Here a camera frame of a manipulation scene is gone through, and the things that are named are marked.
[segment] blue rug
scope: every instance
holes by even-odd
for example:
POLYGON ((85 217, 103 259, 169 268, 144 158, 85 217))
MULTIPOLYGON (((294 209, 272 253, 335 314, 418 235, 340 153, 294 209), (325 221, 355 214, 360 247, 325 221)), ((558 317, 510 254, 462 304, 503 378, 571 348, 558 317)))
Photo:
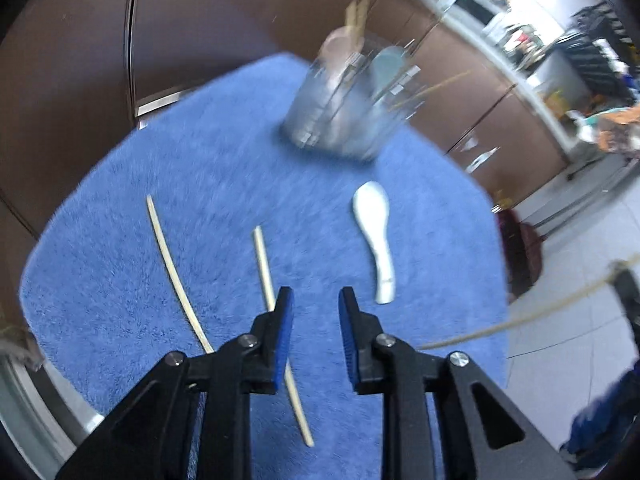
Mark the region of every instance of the blue rug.
MULTIPOLYGON (((302 152, 283 139, 280 123, 306 69, 289 55, 245 66, 127 137, 50 221, 20 299, 46 356, 106 413, 168 351, 202 353, 164 269, 145 196, 154 198, 215 347, 264 311, 251 236, 261 224, 274 286, 296 295, 290 360, 316 447, 303 445, 284 389, 254 396, 255 477, 373 479, 382 398, 351 391, 339 289, 353 286, 387 332, 417 345, 503 321, 504 264, 484 192, 411 128, 373 164, 302 152), (384 306, 374 303, 373 259, 351 212, 367 180, 380 182, 390 201, 397 290, 384 306)), ((458 348, 502 384, 504 335, 458 348)))

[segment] rope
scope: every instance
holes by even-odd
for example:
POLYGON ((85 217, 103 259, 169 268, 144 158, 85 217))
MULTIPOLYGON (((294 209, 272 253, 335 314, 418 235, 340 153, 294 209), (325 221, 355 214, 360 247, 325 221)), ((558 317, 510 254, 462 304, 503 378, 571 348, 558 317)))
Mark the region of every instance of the rope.
MULTIPOLYGON (((632 267, 637 263, 640 263, 640 254, 633 254, 628 260, 620 261, 622 265, 625 267, 632 267)), ((516 328, 522 326, 527 323, 531 323, 533 321, 537 321, 542 319, 543 317, 551 316, 556 312, 560 312, 565 308, 572 306, 572 304, 577 303, 577 301, 583 300, 584 298, 590 296, 601 287, 609 284, 616 276, 617 270, 612 270, 609 274, 607 274, 604 278, 597 280, 596 282, 590 283, 587 286, 577 290, 573 294, 564 298, 564 300, 556 301, 552 303, 546 308, 541 308, 532 314, 527 314, 526 316, 520 316, 510 321, 506 321, 504 323, 499 323, 497 325, 489 326, 487 328, 483 328, 481 330, 477 330, 476 332, 471 332, 469 334, 460 335, 456 337, 452 337, 450 339, 445 339, 443 341, 436 341, 433 343, 428 343, 425 345, 418 346, 418 350, 433 350, 435 348, 443 348, 445 346, 451 346, 458 343, 463 343, 466 341, 472 341, 474 339, 480 339, 482 337, 487 337, 498 332, 502 332, 503 330, 508 330, 510 328, 516 328)))

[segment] utensil holder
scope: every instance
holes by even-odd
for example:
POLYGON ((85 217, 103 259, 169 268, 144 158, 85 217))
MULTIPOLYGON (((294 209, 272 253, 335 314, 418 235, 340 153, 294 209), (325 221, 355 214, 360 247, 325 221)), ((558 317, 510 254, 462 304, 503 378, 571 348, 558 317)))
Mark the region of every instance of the utensil holder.
POLYGON ((417 67, 404 70, 375 95, 370 64, 385 46, 366 37, 338 82, 316 59, 284 120, 284 134, 300 148, 359 160, 375 158, 423 102, 415 98, 421 89, 414 77, 417 67))

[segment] chopstick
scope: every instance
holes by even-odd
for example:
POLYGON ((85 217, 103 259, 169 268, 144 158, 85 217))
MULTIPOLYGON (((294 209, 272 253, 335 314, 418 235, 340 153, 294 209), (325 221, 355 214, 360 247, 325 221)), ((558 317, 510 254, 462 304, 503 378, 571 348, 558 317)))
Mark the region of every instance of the chopstick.
MULTIPOLYGON (((269 270, 269 261, 267 259, 267 249, 264 246, 264 237, 262 236, 262 228, 258 225, 254 229, 254 248, 255 257, 258 262, 258 272, 260 273, 260 284, 262 285, 262 294, 267 310, 271 312, 276 306, 276 297, 273 292, 273 282, 271 281, 271 271, 269 270)), ((314 446, 314 439, 311 430, 306 421, 305 412, 302 410, 300 395, 296 388, 296 381, 293 378, 293 371, 287 359, 287 365, 284 369, 284 382, 289 393, 289 400, 293 413, 300 427, 300 433, 305 444, 309 447, 314 446)))
POLYGON ((425 97, 428 94, 430 94, 431 92, 438 90, 440 88, 443 88, 451 83, 453 83, 454 81, 457 81, 458 79, 460 79, 461 77, 464 77, 465 75, 469 75, 471 74, 471 70, 467 70, 466 72, 462 72, 460 74, 456 74, 455 76, 452 76, 448 79, 445 79, 444 81, 438 83, 437 85, 433 85, 430 86, 424 90, 421 90, 420 92, 418 92, 416 95, 411 96, 407 99, 404 99, 402 101, 400 101, 399 103, 394 104, 393 106, 391 106, 389 109, 390 110, 395 110, 396 108, 399 108, 401 106, 404 106, 405 104, 407 104, 409 101, 412 101, 414 99, 419 99, 421 97, 425 97))
POLYGON ((344 25, 346 27, 356 27, 358 25, 357 13, 358 3, 353 0, 344 11, 344 25))
POLYGON ((358 30, 358 39, 364 37, 364 29, 367 25, 367 13, 369 12, 369 1, 360 0, 356 9, 356 29, 358 30))
POLYGON ((158 214, 156 213, 156 207, 154 206, 154 201, 151 198, 151 195, 146 196, 146 208, 149 211, 149 218, 151 218, 151 225, 154 228, 154 233, 156 234, 156 241, 158 242, 158 247, 160 249, 160 253, 162 254, 162 259, 164 260, 164 266, 166 267, 166 271, 169 273, 169 279, 171 280, 172 285, 174 286, 175 294, 178 296, 178 300, 182 305, 182 309, 184 313, 187 315, 187 319, 193 328, 193 331, 196 334, 196 337, 200 341, 202 348, 207 354, 211 354, 215 352, 213 346, 207 340, 207 336, 204 334, 204 330, 202 329, 200 322, 198 321, 198 317, 196 313, 193 311, 191 307, 191 303, 189 303, 189 298, 187 298, 187 293, 184 291, 184 287, 180 282, 180 277, 178 276, 178 271, 175 270, 174 261, 171 259, 171 253, 169 252, 169 247, 167 247, 166 241, 164 240, 164 234, 162 234, 162 228, 160 227, 160 221, 158 219, 158 214))

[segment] cabinet handle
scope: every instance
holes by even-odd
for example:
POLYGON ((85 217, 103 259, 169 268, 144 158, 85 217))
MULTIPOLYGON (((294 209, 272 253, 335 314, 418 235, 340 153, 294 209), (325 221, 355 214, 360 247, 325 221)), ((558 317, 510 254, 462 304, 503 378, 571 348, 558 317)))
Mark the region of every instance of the cabinet handle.
POLYGON ((488 161, 488 160, 489 160, 489 158, 490 158, 490 157, 491 157, 495 152, 497 152, 499 149, 500 149, 500 147, 499 147, 499 146, 496 146, 494 149, 492 149, 492 150, 490 150, 490 151, 488 151, 488 152, 481 153, 481 155, 478 155, 478 156, 476 157, 476 159, 475 159, 471 164, 469 164, 469 165, 466 167, 466 170, 465 170, 465 171, 466 171, 468 174, 473 173, 473 172, 474 172, 475 170, 477 170, 480 166, 482 166, 486 161, 488 161))
POLYGON ((478 145, 478 138, 475 135, 471 135, 465 142, 464 146, 462 146, 461 152, 470 152, 478 145))

